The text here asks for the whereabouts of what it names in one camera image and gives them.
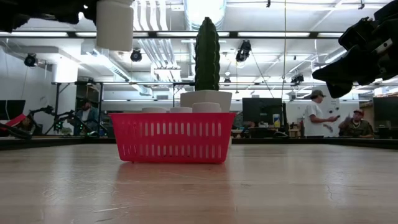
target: basket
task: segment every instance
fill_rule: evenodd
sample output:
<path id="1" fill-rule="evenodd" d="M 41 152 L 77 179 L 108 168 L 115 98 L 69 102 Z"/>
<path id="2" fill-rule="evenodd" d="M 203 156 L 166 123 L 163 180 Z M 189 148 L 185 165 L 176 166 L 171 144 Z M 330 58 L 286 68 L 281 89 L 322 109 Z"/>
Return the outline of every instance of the basket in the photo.
<path id="1" fill-rule="evenodd" d="M 234 113 L 111 114 L 122 161 L 222 163 Z"/>

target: hand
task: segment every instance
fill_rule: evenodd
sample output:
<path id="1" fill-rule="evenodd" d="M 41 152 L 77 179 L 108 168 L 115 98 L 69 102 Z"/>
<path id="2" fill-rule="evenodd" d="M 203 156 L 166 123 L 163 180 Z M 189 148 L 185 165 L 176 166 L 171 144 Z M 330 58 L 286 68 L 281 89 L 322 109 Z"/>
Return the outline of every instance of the hand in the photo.
<path id="1" fill-rule="evenodd" d="M 338 117 L 337 116 L 331 116 L 330 118 L 327 119 L 329 122 L 335 122 L 337 121 Z"/>

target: wooden table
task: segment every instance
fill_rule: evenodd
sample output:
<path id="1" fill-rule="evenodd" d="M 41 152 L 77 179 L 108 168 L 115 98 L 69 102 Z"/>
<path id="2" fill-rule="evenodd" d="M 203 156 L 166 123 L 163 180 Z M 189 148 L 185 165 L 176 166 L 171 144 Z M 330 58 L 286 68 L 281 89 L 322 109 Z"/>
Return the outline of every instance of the wooden table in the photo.
<path id="1" fill-rule="evenodd" d="M 212 164 L 121 162 L 116 146 L 0 152 L 0 223 L 397 223 L 398 152 L 234 145 Z"/>

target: man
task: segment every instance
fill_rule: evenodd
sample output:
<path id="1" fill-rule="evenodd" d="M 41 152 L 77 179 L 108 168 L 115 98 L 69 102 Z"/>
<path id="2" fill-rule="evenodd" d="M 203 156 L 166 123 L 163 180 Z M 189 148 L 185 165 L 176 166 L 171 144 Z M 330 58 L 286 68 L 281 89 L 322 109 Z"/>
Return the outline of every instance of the man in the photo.
<path id="1" fill-rule="evenodd" d="M 98 109 L 92 106 L 88 99 L 83 99 L 81 103 L 82 103 L 81 110 L 76 112 L 76 116 L 80 118 L 81 121 L 84 122 L 88 128 L 90 128 L 92 131 L 96 131 L 98 124 L 92 120 L 95 121 L 98 120 L 98 113 L 99 113 Z M 76 121 L 72 119 L 69 119 L 68 123 L 72 124 L 75 127 L 73 134 L 80 135 L 80 132 L 82 131 L 80 128 L 78 128 L 78 125 L 80 124 L 78 124 Z"/>
<path id="2" fill-rule="evenodd" d="M 304 135 L 306 138 L 323 138 L 323 127 L 333 132 L 331 126 L 324 124 L 326 122 L 337 121 L 337 116 L 331 116 L 323 119 L 319 104 L 322 103 L 325 95 L 321 90 L 313 90 L 311 93 L 311 103 L 306 107 L 304 113 Z"/>
<path id="3" fill-rule="evenodd" d="M 363 120 L 364 111 L 354 110 L 352 118 L 347 117 L 339 126 L 340 136 L 351 138 L 373 138 L 373 128 L 369 122 Z"/>

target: artificial cactus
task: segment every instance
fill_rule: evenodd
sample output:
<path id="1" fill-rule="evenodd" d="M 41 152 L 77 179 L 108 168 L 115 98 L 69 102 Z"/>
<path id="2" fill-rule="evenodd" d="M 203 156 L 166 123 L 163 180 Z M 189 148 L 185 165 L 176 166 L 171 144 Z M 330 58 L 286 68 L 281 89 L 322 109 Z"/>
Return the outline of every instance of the artificial cactus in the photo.
<path id="1" fill-rule="evenodd" d="M 195 90 L 219 90 L 220 43 L 216 26 L 206 17 L 195 46 Z"/>

